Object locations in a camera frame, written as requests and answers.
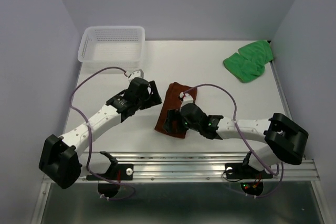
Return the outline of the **brown towel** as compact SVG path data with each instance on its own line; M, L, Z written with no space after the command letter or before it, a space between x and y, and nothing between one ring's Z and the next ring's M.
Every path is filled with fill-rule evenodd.
M176 123L173 123L173 132L168 133L164 128L164 122L167 117L168 110L179 109L181 106L180 93L190 89L191 87L179 84L178 82L173 82L169 84L169 87L165 94L165 99L161 108L161 112L158 121L155 126L155 130L164 135L168 135L175 138L184 139L186 136L186 130L178 131Z

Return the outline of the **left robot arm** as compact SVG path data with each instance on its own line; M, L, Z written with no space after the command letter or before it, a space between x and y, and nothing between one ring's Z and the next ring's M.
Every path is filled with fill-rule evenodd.
M75 129L46 138L39 169L62 189L69 188L84 175L80 156L106 131L123 123L136 111L162 103L156 83L135 77L127 89L110 98L91 118Z

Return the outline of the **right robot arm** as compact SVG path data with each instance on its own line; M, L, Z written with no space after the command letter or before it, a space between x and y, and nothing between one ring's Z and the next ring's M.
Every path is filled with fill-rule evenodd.
M207 115L194 103L168 110L163 129L168 133L193 130L210 140L240 138L244 143L264 143L265 146L256 151L250 149L237 169L248 177L280 162L300 165L309 136L306 130L281 113L274 113L269 119L235 121L222 115Z

